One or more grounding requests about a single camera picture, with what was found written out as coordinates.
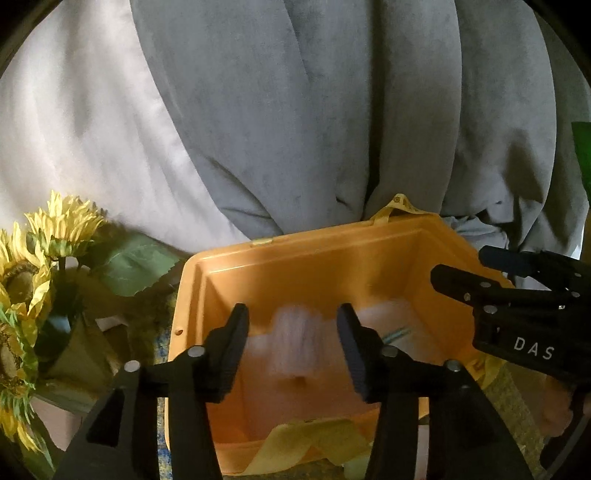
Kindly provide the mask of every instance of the orange container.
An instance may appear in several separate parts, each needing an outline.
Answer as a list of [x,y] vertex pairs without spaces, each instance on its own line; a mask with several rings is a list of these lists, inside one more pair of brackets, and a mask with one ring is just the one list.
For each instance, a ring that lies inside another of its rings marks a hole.
[[[444,263],[507,284],[499,272],[481,266],[477,252],[433,214],[401,215],[317,231],[295,233],[202,252],[184,267],[178,291],[169,360],[202,344],[221,327],[236,303],[250,311],[249,336],[268,333],[274,312],[286,304],[314,307],[331,319],[350,302],[355,309],[395,297],[407,299],[447,358],[465,364],[479,358],[472,346],[471,308],[436,293],[430,271]],[[208,405],[221,470],[238,474],[263,440],[244,428],[248,411],[239,369],[232,392]],[[260,402],[272,402],[261,398]],[[378,409],[352,418],[368,440]],[[311,448],[302,462],[321,457]]]

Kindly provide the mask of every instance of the yellow tape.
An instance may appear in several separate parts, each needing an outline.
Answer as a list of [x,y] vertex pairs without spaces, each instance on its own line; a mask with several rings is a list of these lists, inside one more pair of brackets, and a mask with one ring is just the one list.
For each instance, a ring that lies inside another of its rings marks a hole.
[[412,203],[410,203],[410,200],[406,197],[406,195],[402,193],[397,193],[384,208],[382,208],[378,213],[371,217],[371,219],[374,221],[374,225],[382,225],[384,223],[388,223],[390,215],[395,210],[399,210],[401,212],[406,213],[412,213],[413,215],[423,215],[425,213],[436,215],[432,212],[419,210],[418,208],[414,207]]
[[275,427],[240,475],[265,475],[297,465],[315,447],[334,465],[369,454],[371,446],[348,419],[293,422]]

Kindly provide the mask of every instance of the gray fabric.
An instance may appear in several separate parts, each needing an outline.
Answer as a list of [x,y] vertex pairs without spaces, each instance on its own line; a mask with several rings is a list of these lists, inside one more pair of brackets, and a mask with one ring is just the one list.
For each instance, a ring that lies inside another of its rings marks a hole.
[[405,193],[475,246],[578,241],[569,128],[588,97],[522,0],[131,4],[181,139],[247,236],[358,221]]

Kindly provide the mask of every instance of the blurry white object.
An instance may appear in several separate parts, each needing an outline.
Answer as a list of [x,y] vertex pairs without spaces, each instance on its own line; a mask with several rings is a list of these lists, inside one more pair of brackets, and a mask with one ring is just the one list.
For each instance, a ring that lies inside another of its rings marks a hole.
[[58,5],[0,79],[0,107],[0,228],[54,189],[187,252],[247,241],[181,143],[128,0]]
[[[410,328],[409,335],[394,343],[397,347],[417,360],[445,361],[408,301],[386,301],[358,315],[382,337]],[[240,369],[249,440],[264,439],[289,421],[347,417],[376,408],[353,390],[335,320],[323,320],[313,309],[278,309],[273,330],[246,342]]]

